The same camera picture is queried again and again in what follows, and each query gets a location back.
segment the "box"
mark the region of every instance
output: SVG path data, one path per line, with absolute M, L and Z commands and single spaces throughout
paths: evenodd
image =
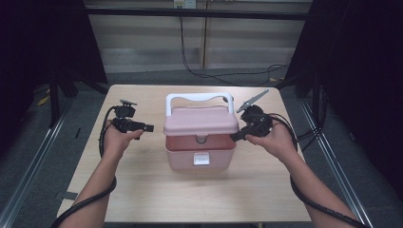
M 204 102 L 217 97 L 225 98 L 227 105 L 171 107 L 176 98 Z M 169 165 L 174 170 L 228 167 L 236 147 L 229 135 L 239 129 L 229 93 L 181 93 L 166 97 L 163 133 Z

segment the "forearm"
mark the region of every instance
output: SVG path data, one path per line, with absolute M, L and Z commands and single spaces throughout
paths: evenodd
M 356 219 L 350 208 L 315 175 L 296 152 L 295 156 L 289 156 L 282 162 L 290 172 L 298 189 L 306 198 L 345 216 Z M 305 206 L 315 227 L 350 227 L 343 221 L 332 218 L 308 205 Z
M 118 163 L 115 159 L 101 159 L 73 205 L 105 191 L 113 182 Z M 109 195 L 92 202 L 68 217 L 60 227 L 104 227 L 108 201 Z

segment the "table top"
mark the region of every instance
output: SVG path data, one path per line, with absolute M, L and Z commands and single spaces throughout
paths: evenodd
M 165 150 L 163 124 L 165 98 L 170 93 L 229 92 L 234 108 L 261 93 L 262 87 L 191 85 L 114 85 L 104 101 L 92 129 L 68 192 L 79 193 L 100 160 L 98 139 L 107 110 L 120 99 L 137 103 L 134 121 L 154 124 L 125 151 L 106 213 L 110 222 L 264 222 L 309 221 L 301 201 L 290 186 L 289 173 L 282 163 L 263 148 L 238 141 L 229 167 L 214 172 L 179 172 L 170 168 Z M 258 100 L 266 113 L 288 119 L 277 89 Z M 225 105 L 222 99 L 196 103 L 175 99 L 175 105 Z M 245 123 L 236 113 L 240 127 Z M 73 203 L 64 199 L 61 215 Z

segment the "wall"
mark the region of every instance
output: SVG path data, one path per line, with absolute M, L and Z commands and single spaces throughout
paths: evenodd
M 86 0 L 87 6 L 173 8 L 171 1 Z M 309 0 L 197 1 L 199 10 L 308 12 Z M 178 17 L 90 15 L 106 73 L 183 69 Z M 291 61 L 304 22 L 183 18 L 191 68 L 268 67 Z

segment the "human arm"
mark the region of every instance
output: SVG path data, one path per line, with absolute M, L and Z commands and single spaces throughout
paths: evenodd
M 121 133 L 110 125 L 110 122 L 107 122 L 106 126 L 108 128 L 105 134 L 104 155 L 73 205 L 105 191 L 110 186 L 119 161 L 131 140 L 143 134 L 142 130 Z M 104 227 L 108 201 L 109 195 L 92 202 L 67 217 L 59 227 Z
M 311 170 L 297 153 L 287 128 L 279 122 L 273 122 L 273 129 L 265 137 L 246 136 L 250 143 L 262 146 L 267 152 L 278 158 L 290 172 L 297 188 L 307 199 L 338 213 L 356 219 L 350 208 L 336 196 Z M 315 227 L 353 227 L 305 204 Z

